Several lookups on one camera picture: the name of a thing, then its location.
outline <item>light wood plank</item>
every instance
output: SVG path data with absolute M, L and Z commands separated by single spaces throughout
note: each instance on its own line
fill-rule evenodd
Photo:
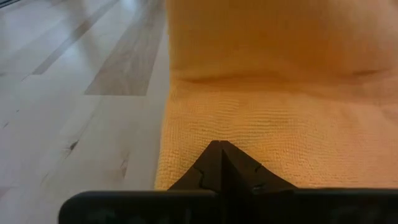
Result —
M 8 5 L 6 7 L 2 7 L 0 9 L 0 16 L 4 16 L 7 13 L 14 12 L 30 3 L 32 3 L 34 0 L 21 0 L 18 2 L 15 2 L 14 4 Z
M 42 187 L 58 194 L 120 189 L 130 153 L 138 150 L 142 98 L 104 96 L 78 144 Z
M 169 91 L 169 38 L 163 31 L 159 51 L 154 64 L 144 108 L 140 118 L 140 130 L 135 139 L 139 150 L 129 156 L 125 188 L 149 190 L 154 188 L 160 136 L 165 101 Z
M 18 187 L 10 188 L 0 200 L 0 223 L 27 223 L 29 212 L 26 205 L 31 202 L 34 191 Z
M 35 178 L 43 153 L 132 18 L 118 2 L 45 75 L 31 75 L 0 95 L 0 123 L 7 124 L 0 129 L 0 185 L 20 186 Z
M 49 67 L 58 60 L 63 53 L 74 44 L 83 34 L 85 34 L 91 27 L 104 16 L 119 0 L 110 0 L 101 6 L 96 12 L 89 16 L 83 23 L 80 24 L 70 36 L 64 40 L 34 71 L 34 75 L 42 75 L 49 69 Z
M 43 181 L 73 152 L 100 101 L 101 96 L 82 96 L 56 140 L 42 156 L 35 175 L 38 179 Z
M 148 1 L 120 38 L 86 94 L 146 95 L 165 23 L 164 14 L 164 1 Z
M 11 189 L 11 187 L 2 187 L 2 186 L 0 186 L 0 199 L 1 199 L 1 197 L 3 196 L 3 195 L 5 195 L 6 193 L 7 193 L 7 191 L 9 190 L 9 189 Z
M 12 53 L 10 57 L 0 63 L 0 70 L 8 73 L 33 73 L 33 71 L 49 57 L 54 55 L 60 45 L 63 44 L 71 35 L 76 33 L 81 24 L 87 24 L 88 21 L 93 21 L 88 17 L 100 10 L 109 0 L 79 0 L 73 8 L 66 7 L 65 10 L 69 10 L 69 15 L 60 21 L 56 26 L 53 26 L 49 30 L 46 30 L 38 38 L 25 44 L 22 48 Z M 78 29 L 81 32 L 85 32 L 83 28 Z M 77 39 L 80 33 L 74 35 L 73 38 Z
M 0 94 L 14 88 L 28 75 L 26 73 L 0 72 Z
M 70 0 L 52 7 L 49 1 L 34 1 L 0 17 L 0 37 L 4 40 L 0 42 L 0 62 L 55 26 L 70 13 L 65 9 L 79 3 L 81 0 Z

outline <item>wooden floor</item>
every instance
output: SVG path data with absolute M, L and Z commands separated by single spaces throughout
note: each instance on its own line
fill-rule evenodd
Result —
M 0 223 L 86 190 L 153 188 L 169 88 L 163 0 L 0 9 Z

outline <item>towel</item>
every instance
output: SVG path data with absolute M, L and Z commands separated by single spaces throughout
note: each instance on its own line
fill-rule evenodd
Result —
M 167 0 L 155 187 L 228 140 L 297 187 L 398 187 L 398 4 Z

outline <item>black device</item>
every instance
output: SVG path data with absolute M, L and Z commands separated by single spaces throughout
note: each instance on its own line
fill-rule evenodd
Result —
M 398 190 L 299 189 L 228 141 L 212 141 L 167 191 L 85 192 L 59 224 L 398 223 Z

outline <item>towel fold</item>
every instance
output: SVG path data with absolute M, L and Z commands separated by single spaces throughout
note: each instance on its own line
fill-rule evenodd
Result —
M 393 1 L 168 0 L 155 187 L 228 140 L 298 187 L 398 187 Z

